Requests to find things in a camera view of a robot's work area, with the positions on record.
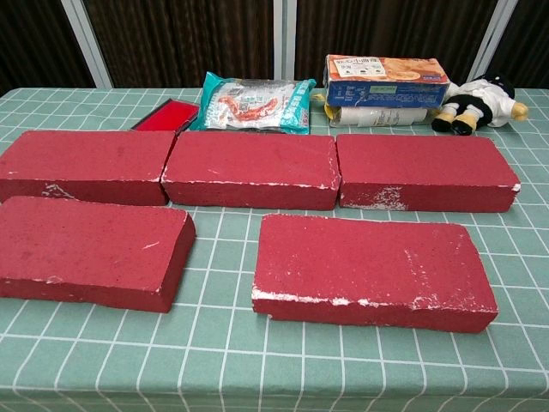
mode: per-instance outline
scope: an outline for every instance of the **table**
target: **table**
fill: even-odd
[[[16,89],[0,99],[0,152],[26,129],[127,129],[168,97],[199,96],[199,89]],[[260,221],[272,210],[185,207],[198,238],[169,314],[0,300],[0,409],[549,410],[549,92],[521,89],[517,99],[530,107],[528,122],[480,133],[523,182],[508,213],[290,212],[464,225],[500,308],[487,331],[270,321],[250,309],[250,287]],[[374,130],[330,129],[312,103],[311,133],[349,131]],[[434,134],[427,125],[375,132]]]

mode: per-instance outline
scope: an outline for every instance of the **plush toy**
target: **plush toy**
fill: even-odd
[[[442,111],[431,127],[435,131],[452,129],[458,135],[470,135],[486,124],[499,127],[511,118],[526,120],[528,108],[514,98],[515,89],[499,75],[485,74],[460,87],[451,83]]]

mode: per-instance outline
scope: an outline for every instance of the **snack bag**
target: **snack bag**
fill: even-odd
[[[264,130],[309,133],[312,79],[223,79],[208,72],[200,111],[190,130]]]

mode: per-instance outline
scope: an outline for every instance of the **brown curtain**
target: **brown curtain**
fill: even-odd
[[[0,95],[24,87],[94,87],[60,0],[0,1]]]
[[[548,19],[549,0],[520,0],[488,70],[516,88],[549,88]]]
[[[85,0],[115,87],[273,76],[272,0]]]
[[[437,58],[464,82],[497,0],[298,0],[296,78],[322,80],[327,54]]]

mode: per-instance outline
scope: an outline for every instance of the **packaging image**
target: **packaging image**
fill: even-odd
[[[265,130],[309,133],[309,94],[316,85],[275,80],[223,79],[208,72],[191,130]]]
[[[326,56],[324,87],[330,106],[436,108],[448,86],[435,58]]]

